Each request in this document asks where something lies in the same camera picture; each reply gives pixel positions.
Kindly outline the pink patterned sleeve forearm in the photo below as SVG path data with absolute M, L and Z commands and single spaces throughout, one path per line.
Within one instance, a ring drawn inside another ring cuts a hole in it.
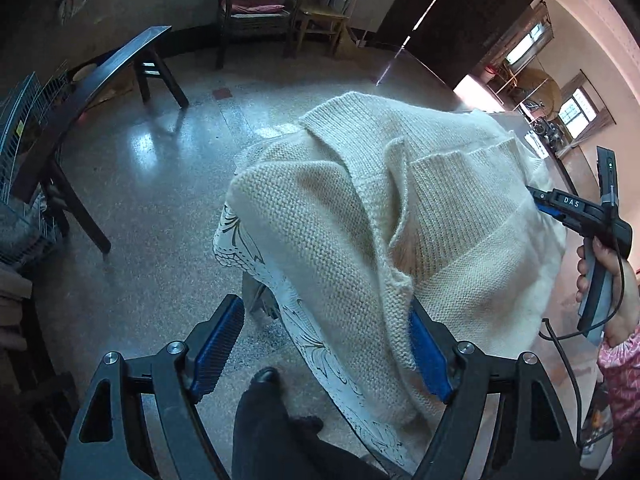
M 615 426 L 613 457 L 639 428 L 639 326 L 621 344 L 610 347 L 605 341 L 598 367 L 608 388 L 608 404 Z

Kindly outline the person's right hand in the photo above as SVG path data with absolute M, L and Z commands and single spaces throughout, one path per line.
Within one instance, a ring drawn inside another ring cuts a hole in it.
M 597 238 L 585 240 L 577 255 L 578 330 L 589 340 L 615 348 L 639 325 L 636 274 L 627 260 Z

